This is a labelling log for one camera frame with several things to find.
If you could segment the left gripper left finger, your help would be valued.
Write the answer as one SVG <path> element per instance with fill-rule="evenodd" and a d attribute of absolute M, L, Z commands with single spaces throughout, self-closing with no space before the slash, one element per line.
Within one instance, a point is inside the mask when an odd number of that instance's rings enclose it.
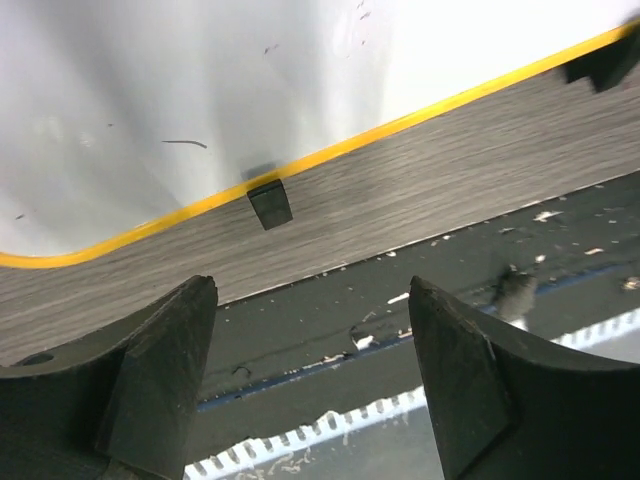
<path fill-rule="evenodd" d="M 179 479 L 218 292 L 193 276 L 150 305 L 1 370 L 5 479 Z"/>

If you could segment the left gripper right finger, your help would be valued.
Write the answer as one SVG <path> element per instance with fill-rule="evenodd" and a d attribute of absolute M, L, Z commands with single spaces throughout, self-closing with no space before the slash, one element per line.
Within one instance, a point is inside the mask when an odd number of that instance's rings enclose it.
<path fill-rule="evenodd" d="M 414 277 L 414 345 L 448 479 L 635 479 L 639 368 L 544 340 Z"/>

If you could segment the orange framed whiteboard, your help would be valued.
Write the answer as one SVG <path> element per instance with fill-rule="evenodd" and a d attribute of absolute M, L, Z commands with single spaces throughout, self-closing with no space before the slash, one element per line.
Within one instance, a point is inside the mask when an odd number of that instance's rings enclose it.
<path fill-rule="evenodd" d="M 101 257 L 638 18 L 635 1 L 5 1 L 1 263 Z"/>

